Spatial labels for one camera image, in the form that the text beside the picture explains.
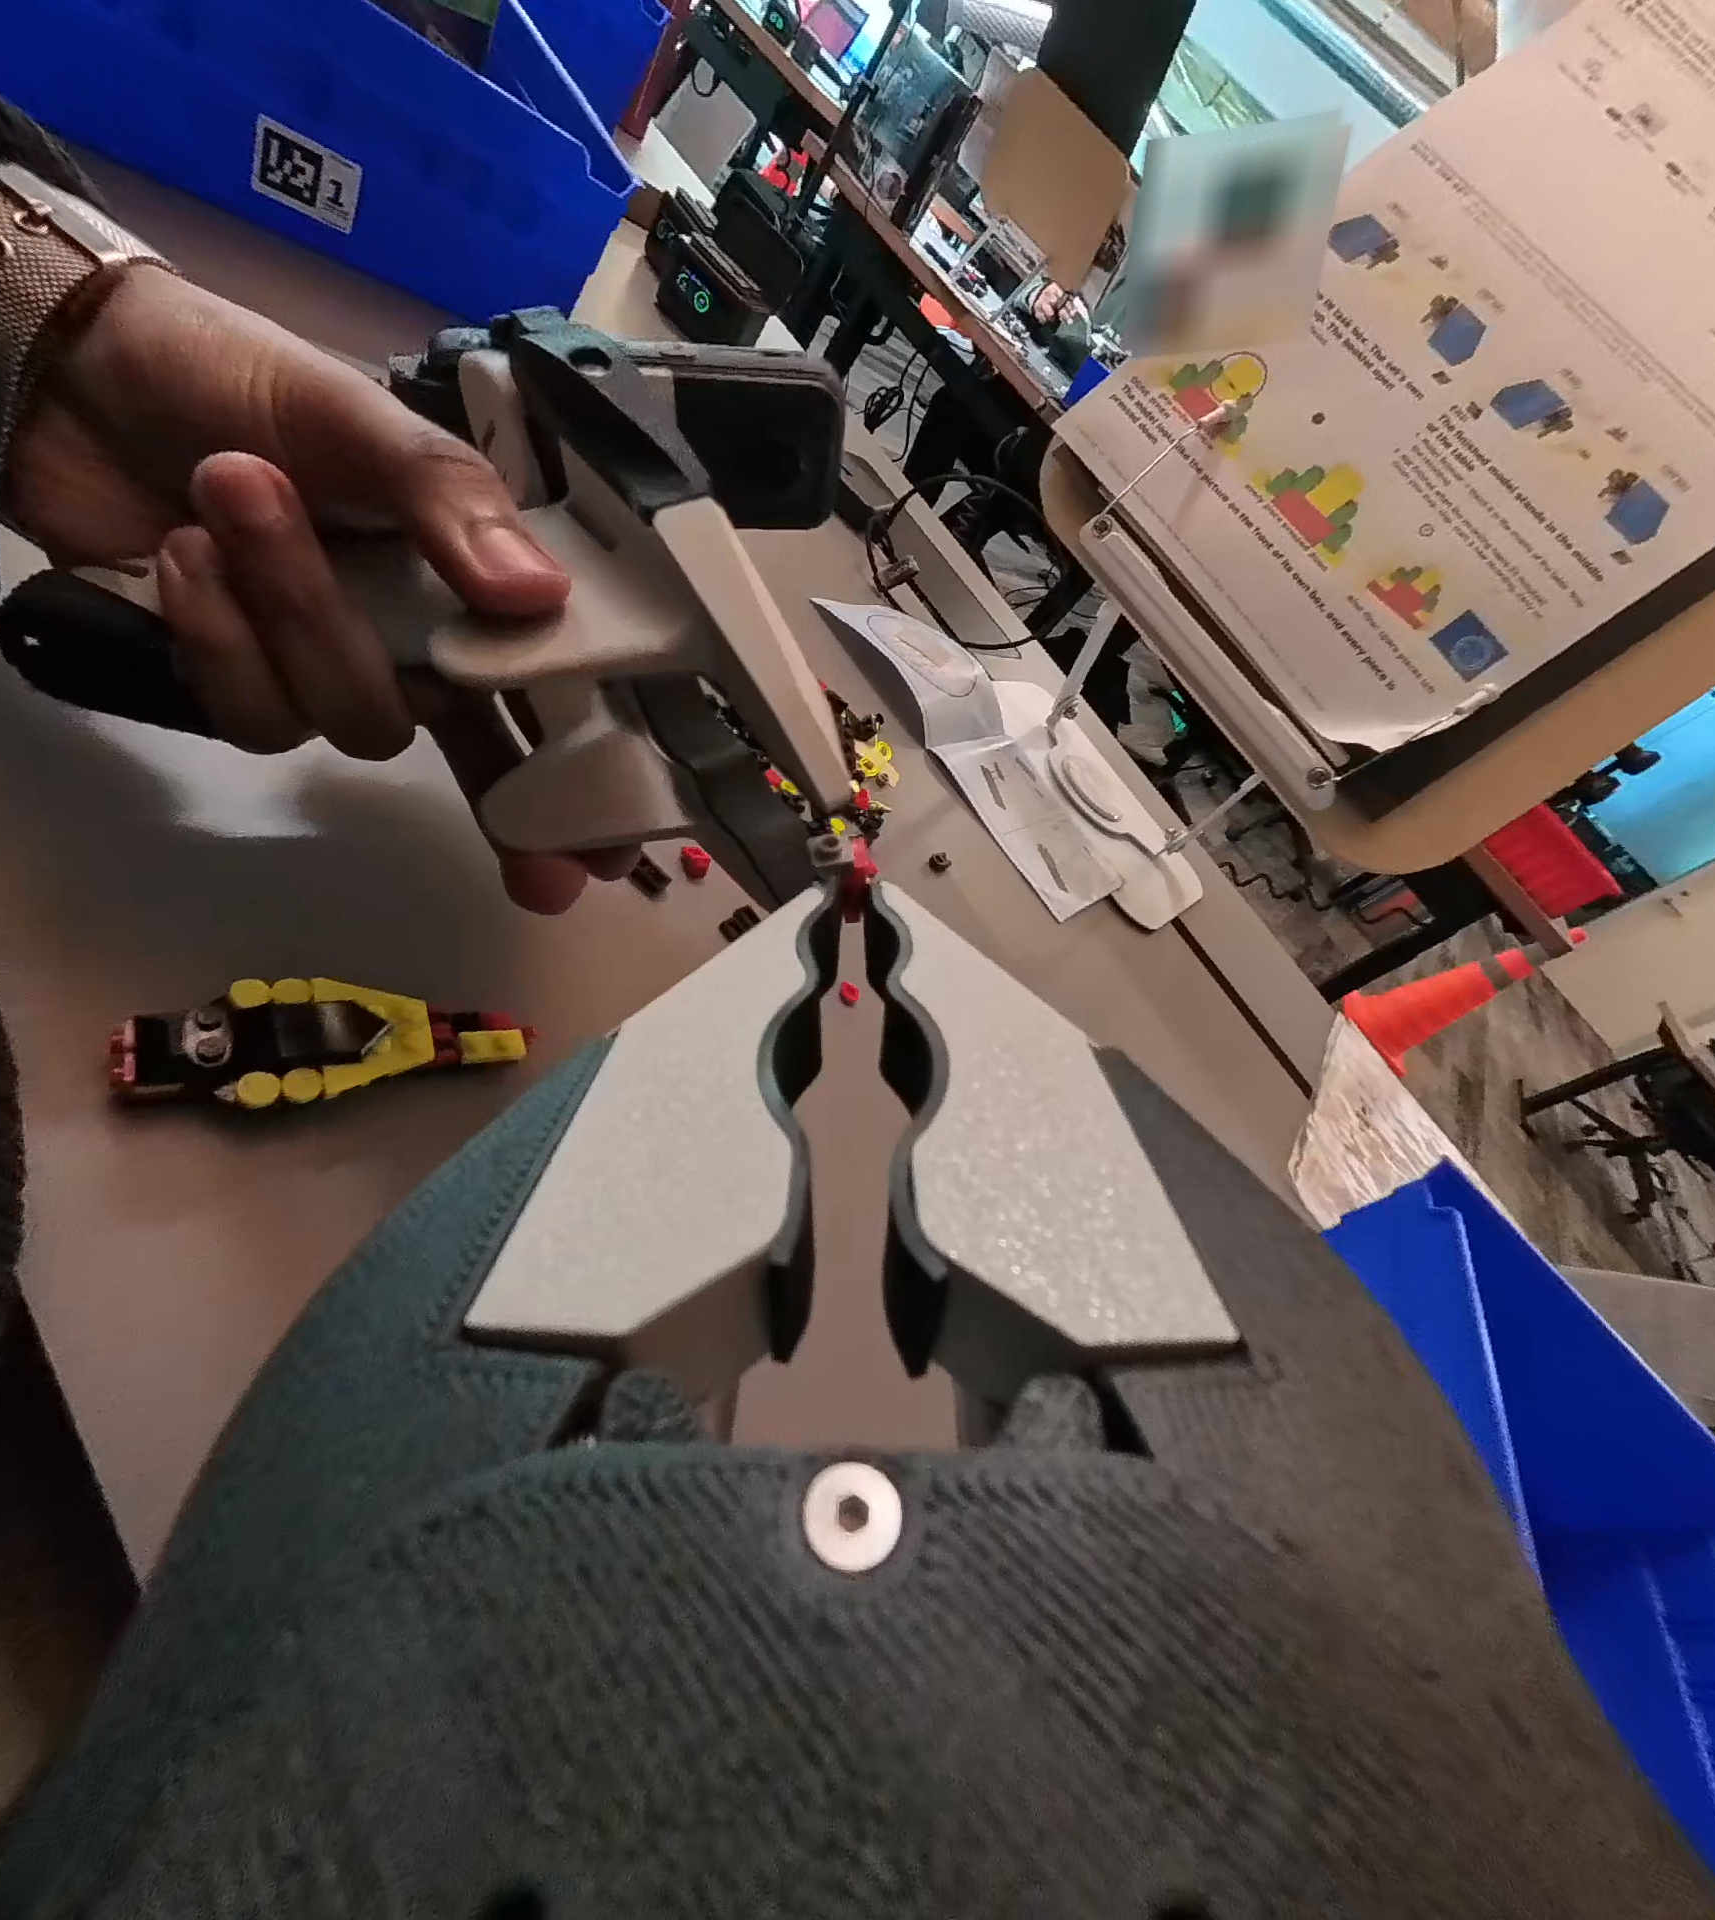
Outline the beige panel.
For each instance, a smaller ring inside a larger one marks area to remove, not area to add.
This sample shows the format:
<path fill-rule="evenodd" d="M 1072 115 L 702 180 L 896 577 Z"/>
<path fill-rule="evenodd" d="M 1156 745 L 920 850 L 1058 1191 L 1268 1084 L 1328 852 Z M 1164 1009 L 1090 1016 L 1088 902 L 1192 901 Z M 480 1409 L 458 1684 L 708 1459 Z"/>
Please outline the beige panel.
<path fill-rule="evenodd" d="M 1042 68 L 1008 86 L 980 195 L 992 221 L 1018 230 L 1064 288 L 1086 283 L 1132 186 L 1118 151 Z"/>

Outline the wooden top table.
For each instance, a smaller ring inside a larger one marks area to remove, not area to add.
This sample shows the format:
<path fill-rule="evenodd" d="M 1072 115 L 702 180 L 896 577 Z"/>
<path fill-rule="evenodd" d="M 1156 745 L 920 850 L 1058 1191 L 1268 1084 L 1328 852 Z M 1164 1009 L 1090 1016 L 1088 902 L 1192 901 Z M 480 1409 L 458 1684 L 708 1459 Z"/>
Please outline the wooden top table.
<path fill-rule="evenodd" d="M 744 5 L 696 5 L 684 45 L 754 113 L 746 151 L 766 145 L 806 155 L 808 184 L 798 204 L 830 192 L 822 245 L 786 308 L 800 334 L 836 324 L 826 356 L 848 373 L 862 349 L 892 328 L 928 360 L 984 430 L 1052 424 L 1066 410 L 1070 378 L 996 306 L 966 288 L 964 267 L 938 259 L 918 232 L 896 226 L 860 173 L 846 165 L 836 134 L 844 108 L 798 64 Z"/>

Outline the black device green light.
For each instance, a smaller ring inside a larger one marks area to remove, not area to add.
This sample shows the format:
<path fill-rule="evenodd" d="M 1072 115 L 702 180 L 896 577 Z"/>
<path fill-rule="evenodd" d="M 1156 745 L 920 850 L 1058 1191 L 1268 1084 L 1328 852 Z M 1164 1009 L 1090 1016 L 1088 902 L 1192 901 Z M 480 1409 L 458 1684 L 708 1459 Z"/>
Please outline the black device green light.
<path fill-rule="evenodd" d="M 666 191 L 646 228 L 656 308 L 688 342 L 756 349 L 804 283 L 806 260 L 786 228 L 788 203 L 748 167 L 726 175 L 710 204 Z"/>

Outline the person's left hand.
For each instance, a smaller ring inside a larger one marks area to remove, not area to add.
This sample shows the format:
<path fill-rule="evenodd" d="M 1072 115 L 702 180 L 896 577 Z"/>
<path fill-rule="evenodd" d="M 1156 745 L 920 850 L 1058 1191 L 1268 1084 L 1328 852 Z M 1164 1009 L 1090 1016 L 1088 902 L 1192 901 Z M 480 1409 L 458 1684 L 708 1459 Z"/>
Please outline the person's left hand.
<path fill-rule="evenodd" d="M 428 733 L 466 801 L 510 771 L 494 703 L 400 676 L 330 540 L 402 537 L 468 611 L 568 597 L 472 447 L 282 326 L 144 262 L 66 324 L 14 430 L 6 520 L 58 567 L 152 563 L 218 736 L 358 761 Z"/>

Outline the red grey lego end piece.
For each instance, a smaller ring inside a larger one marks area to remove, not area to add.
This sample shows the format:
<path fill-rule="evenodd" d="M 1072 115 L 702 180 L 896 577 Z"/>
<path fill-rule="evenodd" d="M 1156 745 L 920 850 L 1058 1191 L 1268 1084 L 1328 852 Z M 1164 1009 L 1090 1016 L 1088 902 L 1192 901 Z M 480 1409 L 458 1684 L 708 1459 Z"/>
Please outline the red grey lego end piece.
<path fill-rule="evenodd" d="M 814 878 L 838 907 L 846 925 L 860 922 L 870 911 L 878 868 L 870 843 L 858 833 L 818 833 L 806 840 Z"/>

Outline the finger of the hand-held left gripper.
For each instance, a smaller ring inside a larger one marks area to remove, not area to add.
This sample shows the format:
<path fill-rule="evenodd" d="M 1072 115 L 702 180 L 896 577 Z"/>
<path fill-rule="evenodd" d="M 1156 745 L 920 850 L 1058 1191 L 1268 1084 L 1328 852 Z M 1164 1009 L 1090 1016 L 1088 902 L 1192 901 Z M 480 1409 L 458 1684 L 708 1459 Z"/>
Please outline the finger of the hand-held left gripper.
<path fill-rule="evenodd" d="M 644 680 L 642 716 L 670 763 L 688 836 L 754 904 L 820 890 L 806 821 L 770 786 L 760 752 L 702 680 Z"/>
<path fill-rule="evenodd" d="M 682 501 L 656 512 L 652 533 L 716 633 L 700 676 L 822 819 L 844 815 L 852 776 L 842 733 L 726 512 L 714 499 Z"/>

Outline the pile of lego pieces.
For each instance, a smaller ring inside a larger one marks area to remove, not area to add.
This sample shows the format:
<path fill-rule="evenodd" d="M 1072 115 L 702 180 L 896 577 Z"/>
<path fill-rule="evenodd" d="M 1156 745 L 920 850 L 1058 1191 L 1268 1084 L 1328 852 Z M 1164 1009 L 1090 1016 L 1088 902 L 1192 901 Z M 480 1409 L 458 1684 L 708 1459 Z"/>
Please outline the pile of lego pieces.
<path fill-rule="evenodd" d="M 754 743 L 748 727 L 746 727 L 744 721 L 736 714 L 736 710 L 734 710 L 714 688 L 710 688 L 708 684 L 706 684 L 706 688 L 708 688 L 708 693 L 712 695 L 712 699 L 714 699 L 722 708 L 726 708 L 732 724 L 734 724 L 734 727 L 748 739 L 748 743 L 752 743 L 754 748 L 760 752 L 760 756 L 762 756 L 762 761 L 764 761 L 764 765 L 766 765 L 766 781 L 768 781 L 770 786 L 772 786 L 776 792 L 780 792 L 780 795 L 784 796 L 784 801 L 806 821 L 806 826 L 808 826 L 810 834 L 816 836 L 816 834 L 826 834 L 826 833 L 838 833 L 838 834 L 844 834 L 844 833 L 858 834 L 858 833 L 860 833 L 860 834 L 870 843 L 870 855 L 872 855 L 872 843 L 874 843 L 876 834 L 880 833 L 882 823 L 884 823 L 886 812 L 888 812 L 888 803 L 886 803 L 886 799 L 884 799 L 884 791 L 886 791 L 888 786 L 892 786 L 894 781 L 896 781 L 896 772 L 894 772 L 894 766 L 892 766 L 892 763 L 890 763 L 890 748 L 888 748 L 886 739 L 882 736 L 882 723 L 884 723 L 882 716 L 880 716 L 880 714 L 862 714 L 862 713 L 858 713 L 856 708 L 852 708 L 836 690 L 832 690 L 832 688 L 826 687 L 826 684 L 822 687 L 824 700 L 826 700 L 826 705 L 828 705 L 828 708 L 830 708 L 830 714 L 832 714 L 834 723 L 838 724 L 838 728 L 840 728 L 840 733 L 842 733 L 846 765 L 848 765 L 850 776 L 852 776 L 852 801 L 850 801 L 846 812 L 844 812 L 844 815 L 838 815 L 838 817 L 832 817 L 832 819 L 822 819 L 822 817 L 814 810 L 814 806 L 808 803 L 808 799 L 800 792 L 800 789 L 796 786 L 796 783 L 790 781 L 788 776 L 784 776 L 782 771 L 774 765 L 774 761 L 756 746 L 756 743 Z M 642 683 L 638 684 L 638 700 L 640 700 L 640 708 L 642 708 Z M 688 836 L 688 829 L 686 829 L 686 826 L 680 831 L 680 834 L 684 836 L 684 840 L 686 840 L 688 844 L 692 844 L 694 849 L 700 849 L 700 844 L 696 844 L 696 843 Z M 716 868 L 724 870 L 710 852 L 706 852 L 706 857 L 712 861 L 712 864 L 714 864 Z M 752 907 L 758 909 L 758 911 L 762 911 L 762 912 L 772 915 L 774 911 L 778 911 L 778 909 L 784 907 L 784 904 L 754 904 L 754 902 L 752 902 Z"/>

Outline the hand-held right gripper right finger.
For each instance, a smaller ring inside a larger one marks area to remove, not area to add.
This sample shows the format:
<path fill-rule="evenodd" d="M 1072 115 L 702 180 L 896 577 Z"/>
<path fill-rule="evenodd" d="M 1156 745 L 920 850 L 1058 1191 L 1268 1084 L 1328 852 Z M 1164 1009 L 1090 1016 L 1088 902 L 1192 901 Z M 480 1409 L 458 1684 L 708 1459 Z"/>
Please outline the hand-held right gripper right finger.
<path fill-rule="evenodd" d="M 902 1108 L 884 1309 L 958 1441 L 1036 1382 L 1096 1400 L 1100 1445 L 1158 1445 L 1180 1399 L 1244 1386 L 1244 1334 L 1126 1113 L 1106 1050 L 902 887 L 866 907 L 878 1070 Z"/>

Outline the lego instruction booklet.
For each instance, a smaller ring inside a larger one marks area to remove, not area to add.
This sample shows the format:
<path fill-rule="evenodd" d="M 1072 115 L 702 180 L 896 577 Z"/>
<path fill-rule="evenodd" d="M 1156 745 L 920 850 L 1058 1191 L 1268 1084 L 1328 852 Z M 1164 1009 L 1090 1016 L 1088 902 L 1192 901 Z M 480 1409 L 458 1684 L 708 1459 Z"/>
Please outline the lego instruction booklet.
<path fill-rule="evenodd" d="M 916 708 L 924 750 L 1060 925 L 1118 896 L 1120 877 L 1018 745 L 1000 688 L 976 652 L 884 604 L 818 597 L 814 608 L 848 647 L 872 655 L 896 678 Z"/>

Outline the yellow red lego car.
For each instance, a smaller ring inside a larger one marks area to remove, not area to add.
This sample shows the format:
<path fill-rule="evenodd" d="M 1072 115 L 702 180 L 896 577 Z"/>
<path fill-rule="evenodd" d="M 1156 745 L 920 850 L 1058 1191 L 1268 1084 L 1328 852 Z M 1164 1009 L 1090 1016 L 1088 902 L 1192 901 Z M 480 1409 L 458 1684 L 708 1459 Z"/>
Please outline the yellow red lego car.
<path fill-rule="evenodd" d="M 242 977 L 194 1006 L 124 1021 L 108 1040 L 106 1084 L 128 1108 L 266 1115 L 402 1078 L 510 1069 L 536 1039 L 504 1013 L 454 1013 L 322 974 Z"/>

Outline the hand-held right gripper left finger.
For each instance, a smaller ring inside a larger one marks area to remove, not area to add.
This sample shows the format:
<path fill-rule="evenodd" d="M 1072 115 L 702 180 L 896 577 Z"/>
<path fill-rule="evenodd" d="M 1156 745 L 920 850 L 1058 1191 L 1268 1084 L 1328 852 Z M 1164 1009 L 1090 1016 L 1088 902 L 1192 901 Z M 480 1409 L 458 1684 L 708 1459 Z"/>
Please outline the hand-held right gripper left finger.
<path fill-rule="evenodd" d="M 622 1023 L 466 1311 L 474 1341 L 670 1378 L 788 1363 L 816 1292 L 822 890 Z"/>

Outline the printed instruction sheet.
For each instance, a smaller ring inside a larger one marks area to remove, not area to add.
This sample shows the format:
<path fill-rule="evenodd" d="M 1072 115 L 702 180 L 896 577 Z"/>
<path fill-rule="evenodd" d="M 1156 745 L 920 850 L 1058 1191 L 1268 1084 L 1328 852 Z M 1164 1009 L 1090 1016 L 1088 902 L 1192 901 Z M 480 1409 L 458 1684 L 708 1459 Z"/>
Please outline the printed instruction sheet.
<path fill-rule="evenodd" d="M 1715 5 L 1577 5 L 1336 192 L 1294 336 L 1062 444 L 1336 774 L 1502 727 L 1715 590 Z"/>

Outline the red padded seat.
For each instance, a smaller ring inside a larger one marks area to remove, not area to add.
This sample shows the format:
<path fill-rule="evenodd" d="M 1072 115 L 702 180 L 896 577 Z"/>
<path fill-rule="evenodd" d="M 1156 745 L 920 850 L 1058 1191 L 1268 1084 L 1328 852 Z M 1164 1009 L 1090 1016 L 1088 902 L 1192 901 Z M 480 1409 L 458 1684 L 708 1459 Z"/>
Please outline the red padded seat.
<path fill-rule="evenodd" d="M 1623 898 L 1613 873 L 1545 803 L 1492 833 L 1480 852 L 1547 919 L 1569 920 Z"/>

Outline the blue bin with white tag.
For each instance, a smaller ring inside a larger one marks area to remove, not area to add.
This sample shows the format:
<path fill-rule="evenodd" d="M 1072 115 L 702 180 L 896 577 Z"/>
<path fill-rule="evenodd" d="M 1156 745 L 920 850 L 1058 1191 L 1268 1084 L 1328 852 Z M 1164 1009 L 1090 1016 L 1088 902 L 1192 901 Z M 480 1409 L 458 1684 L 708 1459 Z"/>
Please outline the blue bin with white tag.
<path fill-rule="evenodd" d="M 0 2 L 0 94 L 464 322 L 570 312 L 634 180 L 542 36 L 512 41 L 530 94 L 376 5 Z"/>

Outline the orange plastic object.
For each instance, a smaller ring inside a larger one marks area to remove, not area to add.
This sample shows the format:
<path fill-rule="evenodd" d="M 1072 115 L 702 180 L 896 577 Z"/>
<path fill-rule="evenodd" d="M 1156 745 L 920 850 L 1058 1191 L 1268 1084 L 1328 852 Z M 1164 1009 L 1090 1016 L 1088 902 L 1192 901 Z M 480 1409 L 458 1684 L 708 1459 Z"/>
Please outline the orange plastic object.
<path fill-rule="evenodd" d="M 1354 990 L 1338 1003 L 1338 1014 L 1362 1037 L 1396 1080 L 1406 1082 L 1410 1059 L 1438 1037 L 1490 1009 L 1502 994 L 1541 972 L 1539 946 L 1504 948 L 1476 962 L 1390 987 L 1384 992 Z"/>

